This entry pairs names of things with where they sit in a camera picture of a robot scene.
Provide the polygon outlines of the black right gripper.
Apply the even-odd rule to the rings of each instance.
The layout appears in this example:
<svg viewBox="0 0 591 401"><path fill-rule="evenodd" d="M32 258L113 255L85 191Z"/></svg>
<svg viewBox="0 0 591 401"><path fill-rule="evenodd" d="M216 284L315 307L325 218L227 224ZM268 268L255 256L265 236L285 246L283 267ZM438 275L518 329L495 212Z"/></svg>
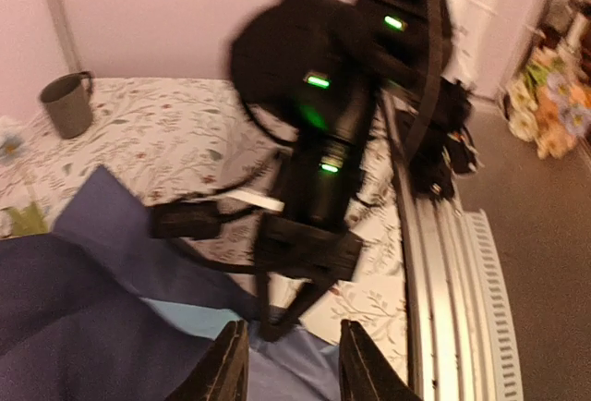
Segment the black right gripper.
<svg viewBox="0 0 591 401"><path fill-rule="evenodd" d="M270 332L271 341L288 334L336 280L353 278L362 247L363 239L350 230L332 233L277 215L263 216L256 238L255 275L260 330ZM279 320L271 322L267 272L290 278L334 279L304 283Z"/></svg>

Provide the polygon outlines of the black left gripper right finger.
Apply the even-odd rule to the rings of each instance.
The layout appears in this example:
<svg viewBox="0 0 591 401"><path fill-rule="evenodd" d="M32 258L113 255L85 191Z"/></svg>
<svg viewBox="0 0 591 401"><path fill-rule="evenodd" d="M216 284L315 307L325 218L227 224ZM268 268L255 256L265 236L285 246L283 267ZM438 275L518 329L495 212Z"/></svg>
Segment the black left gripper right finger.
<svg viewBox="0 0 591 401"><path fill-rule="evenodd" d="M339 383L342 401L420 400L356 321L341 321Z"/></svg>

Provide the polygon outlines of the white fake flower stem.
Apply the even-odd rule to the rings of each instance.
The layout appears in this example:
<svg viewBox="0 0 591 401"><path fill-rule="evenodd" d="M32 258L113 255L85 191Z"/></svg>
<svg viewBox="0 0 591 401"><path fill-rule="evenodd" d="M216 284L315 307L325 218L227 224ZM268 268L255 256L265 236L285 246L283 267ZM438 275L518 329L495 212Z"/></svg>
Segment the white fake flower stem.
<svg viewBox="0 0 591 401"><path fill-rule="evenodd" d="M18 209L8 207L4 209L11 220L11 237L25 237L49 232L39 205L32 201L28 206Z"/></svg>

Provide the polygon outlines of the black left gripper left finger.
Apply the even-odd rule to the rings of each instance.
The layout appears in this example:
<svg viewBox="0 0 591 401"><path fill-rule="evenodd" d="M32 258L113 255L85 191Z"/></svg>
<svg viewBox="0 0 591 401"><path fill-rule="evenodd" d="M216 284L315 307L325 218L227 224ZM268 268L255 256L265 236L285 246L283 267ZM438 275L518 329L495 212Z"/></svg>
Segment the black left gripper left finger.
<svg viewBox="0 0 591 401"><path fill-rule="evenodd" d="M228 322L169 401L245 401L248 386L245 321Z"/></svg>

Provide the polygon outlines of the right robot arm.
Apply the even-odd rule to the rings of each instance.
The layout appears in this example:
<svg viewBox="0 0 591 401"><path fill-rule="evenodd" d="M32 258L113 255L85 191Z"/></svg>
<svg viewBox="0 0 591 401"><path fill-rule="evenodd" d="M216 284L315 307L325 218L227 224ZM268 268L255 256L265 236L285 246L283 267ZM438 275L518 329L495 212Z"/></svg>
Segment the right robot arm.
<svg viewBox="0 0 591 401"><path fill-rule="evenodd" d="M297 131L282 141L291 155L271 185L283 208L262 219L255 241L266 340L353 274L361 241L344 218L377 112L391 120L392 162L414 196L449 200L453 176L473 171L469 90L444 75L452 52L449 0L280 0L232 41L244 112L259 107Z"/></svg>

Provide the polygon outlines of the blue wrapping paper sheet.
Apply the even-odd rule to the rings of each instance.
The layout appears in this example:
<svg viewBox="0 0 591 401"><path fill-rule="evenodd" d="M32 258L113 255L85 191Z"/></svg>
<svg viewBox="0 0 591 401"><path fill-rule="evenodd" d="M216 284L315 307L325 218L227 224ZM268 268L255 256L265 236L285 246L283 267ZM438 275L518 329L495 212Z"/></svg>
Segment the blue wrapping paper sheet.
<svg viewBox="0 0 591 401"><path fill-rule="evenodd" d="M98 167L52 232L1 244L5 400L163 400L230 321L248 322L251 400L336 400L338 350L297 327L259 337L255 297L148 233Z"/></svg>

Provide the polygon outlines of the pale blue fake flower stem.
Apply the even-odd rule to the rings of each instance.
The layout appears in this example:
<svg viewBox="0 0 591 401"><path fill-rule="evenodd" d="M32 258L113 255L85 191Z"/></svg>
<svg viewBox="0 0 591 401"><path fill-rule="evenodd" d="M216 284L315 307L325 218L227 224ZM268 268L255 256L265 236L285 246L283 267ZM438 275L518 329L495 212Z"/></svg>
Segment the pale blue fake flower stem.
<svg viewBox="0 0 591 401"><path fill-rule="evenodd" d="M9 164L23 150L23 127L12 118L2 115L0 124L1 164Z"/></svg>

